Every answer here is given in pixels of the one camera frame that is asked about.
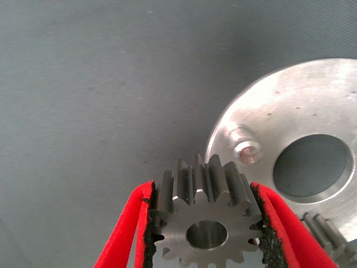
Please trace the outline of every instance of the spur gear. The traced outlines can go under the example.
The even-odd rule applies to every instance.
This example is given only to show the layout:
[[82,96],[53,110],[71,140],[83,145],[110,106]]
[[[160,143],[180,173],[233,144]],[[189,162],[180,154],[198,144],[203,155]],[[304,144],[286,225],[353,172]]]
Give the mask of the spur gear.
[[213,155],[204,164],[199,154],[193,166],[177,160],[174,172],[165,171],[157,190],[153,233],[163,258],[180,258],[180,267],[198,268],[226,260],[244,261],[242,251],[255,251],[255,229],[262,219],[247,179],[229,162],[222,167]]

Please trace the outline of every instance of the center hole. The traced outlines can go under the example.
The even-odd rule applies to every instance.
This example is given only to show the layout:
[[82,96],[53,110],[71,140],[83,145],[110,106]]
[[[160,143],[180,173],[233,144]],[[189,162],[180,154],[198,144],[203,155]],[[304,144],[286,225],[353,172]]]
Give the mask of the center hole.
[[192,247],[211,250],[222,245],[227,239],[226,228],[215,221],[200,221],[187,230],[186,239]]
[[308,203],[336,193],[347,182],[351,169],[347,146],[336,137],[318,134],[290,144],[276,161],[273,178],[281,193]]

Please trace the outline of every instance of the gray surface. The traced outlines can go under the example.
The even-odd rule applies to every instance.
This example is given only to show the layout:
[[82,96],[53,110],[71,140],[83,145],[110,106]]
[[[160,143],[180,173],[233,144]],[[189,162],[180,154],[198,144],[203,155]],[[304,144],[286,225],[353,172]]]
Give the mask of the gray surface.
[[322,0],[2,1],[1,267],[91,267],[131,190],[203,154],[248,83],[357,58],[356,12]]

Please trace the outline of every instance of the partial gear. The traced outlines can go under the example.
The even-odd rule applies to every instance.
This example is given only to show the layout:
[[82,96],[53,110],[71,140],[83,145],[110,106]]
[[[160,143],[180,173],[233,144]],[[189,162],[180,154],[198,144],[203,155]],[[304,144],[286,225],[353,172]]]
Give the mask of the partial gear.
[[256,229],[262,220],[247,179],[229,162],[222,167],[218,155],[204,164],[199,154],[193,166],[177,160],[175,171],[165,171],[157,191],[153,232],[161,238],[163,258],[180,258],[180,267],[198,268],[226,260],[241,263],[242,251],[255,251]]

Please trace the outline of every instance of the metal plate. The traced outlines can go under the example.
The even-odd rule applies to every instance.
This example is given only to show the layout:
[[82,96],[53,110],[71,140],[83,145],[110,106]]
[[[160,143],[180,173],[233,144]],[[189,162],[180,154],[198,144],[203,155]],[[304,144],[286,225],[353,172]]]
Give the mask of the metal plate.
[[[231,125],[249,126],[262,145],[261,161],[245,166],[248,180],[258,181],[282,195],[293,211],[321,213],[331,219],[348,241],[357,238],[357,60],[325,59],[277,71],[250,85],[224,111],[206,150],[205,161],[219,154],[222,163],[236,160],[228,144]],[[273,169],[281,152],[299,138],[325,134],[348,148],[345,171],[328,189],[308,197],[280,192]]]

